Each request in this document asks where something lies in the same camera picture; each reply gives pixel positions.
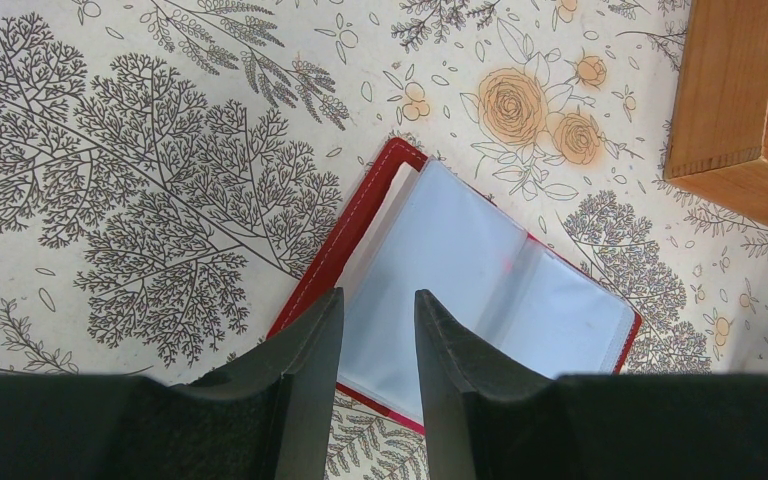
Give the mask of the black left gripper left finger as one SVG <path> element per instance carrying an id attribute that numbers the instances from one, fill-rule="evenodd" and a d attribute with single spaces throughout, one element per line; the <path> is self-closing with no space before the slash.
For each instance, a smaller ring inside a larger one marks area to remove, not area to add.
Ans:
<path id="1" fill-rule="evenodd" d="M 319 479 L 343 324 L 331 289 L 189 384 L 0 375 L 0 479 Z"/>

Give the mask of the red leather card holder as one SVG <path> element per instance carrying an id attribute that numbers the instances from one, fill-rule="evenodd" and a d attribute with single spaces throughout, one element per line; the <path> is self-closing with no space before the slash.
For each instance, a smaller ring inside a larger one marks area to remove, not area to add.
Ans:
<path id="1" fill-rule="evenodd" d="M 338 388 L 423 428 L 414 296 L 549 378 L 620 371 L 641 316 L 401 138 L 389 140 L 273 324 L 344 292 Z"/>

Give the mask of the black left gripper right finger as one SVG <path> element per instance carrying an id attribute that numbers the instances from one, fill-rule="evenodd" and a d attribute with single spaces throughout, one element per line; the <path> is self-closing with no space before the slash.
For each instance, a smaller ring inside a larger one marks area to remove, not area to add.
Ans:
<path id="1" fill-rule="evenodd" d="M 427 290 L 414 325 L 433 479 L 768 479 L 768 375 L 553 380 Z"/>

